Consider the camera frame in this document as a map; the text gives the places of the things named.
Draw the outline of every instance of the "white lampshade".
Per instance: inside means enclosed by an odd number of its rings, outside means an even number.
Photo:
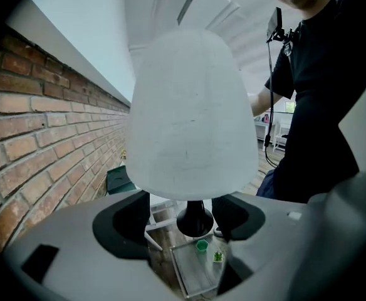
[[[149,46],[126,142],[128,176],[158,196],[215,198],[253,179],[258,170],[253,113],[220,37],[173,31]]]

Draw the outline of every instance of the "brick wall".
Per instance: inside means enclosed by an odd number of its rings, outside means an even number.
[[[105,194],[128,111],[7,31],[0,42],[0,251],[53,211]]]

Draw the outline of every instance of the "black sleeve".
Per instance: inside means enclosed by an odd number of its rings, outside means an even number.
[[[265,87],[269,89],[270,79],[265,83]],[[272,91],[286,97],[291,98],[295,87],[293,85],[293,77],[291,75],[289,58],[283,53],[283,48],[276,61],[275,68],[272,72]]]

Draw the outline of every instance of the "neck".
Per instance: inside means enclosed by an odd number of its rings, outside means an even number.
[[[316,16],[331,0],[311,0],[310,4],[300,9],[303,20]]]

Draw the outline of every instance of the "blue jeans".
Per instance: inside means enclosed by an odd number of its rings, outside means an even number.
[[[270,199],[277,199],[275,196],[275,191],[273,189],[273,173],[274,169],[270,170],[266,173],[264,177],[264,181],[261,183],[257,191],[257,196],[261,196],[262,198],[270,198]]]

